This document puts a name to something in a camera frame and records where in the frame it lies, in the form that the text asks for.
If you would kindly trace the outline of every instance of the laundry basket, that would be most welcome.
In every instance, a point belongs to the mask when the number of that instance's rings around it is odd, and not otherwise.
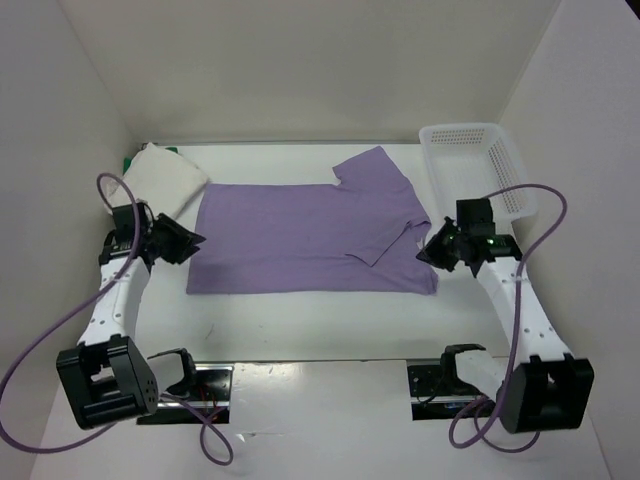
[[[518,150],[504,129],[494,123],[424,127],[420,143],[440,213],[453,219],[456,200],[527,183]],[[531,189],[493,197],[491,206],[496,222],[528,217],[538,210]]]

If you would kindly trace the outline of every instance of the green object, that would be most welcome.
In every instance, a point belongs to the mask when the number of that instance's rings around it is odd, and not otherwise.
[[[165,150],[169,150],[170,152],[173,153],[178,153],[178,147],[167,147]],[[133,158],[129,158],[129,157],[125,157],[123,162],[122,162],[122,174],[124,175],[125,173],[127,173],[127,170],[129,170],[129,167],[131,167],[131,162],[133,161]]]

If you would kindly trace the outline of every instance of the wrinkled cloth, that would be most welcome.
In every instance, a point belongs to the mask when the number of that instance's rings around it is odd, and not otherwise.
[[[415,258],[429,217],[384,149],[333,171],[337,186],[208,185],[187,293],[434,293],[436,273]]]

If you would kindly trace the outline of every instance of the white towel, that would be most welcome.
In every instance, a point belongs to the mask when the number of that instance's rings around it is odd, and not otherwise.
[[[147,144],[133,158],[122,179],[138,201],[149,204],[155,215],[175,219],[209,178],[193,162],[170,150]],[[129,197],[115,182],[107,184],[111,206],[129,204]]]

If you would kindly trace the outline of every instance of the purple fabric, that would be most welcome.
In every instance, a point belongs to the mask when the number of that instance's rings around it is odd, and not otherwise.
[[[338,186],[208,185],[187,293],[434,293],[437,275],[415,258],[429,217],[384,149],[333,171]]]

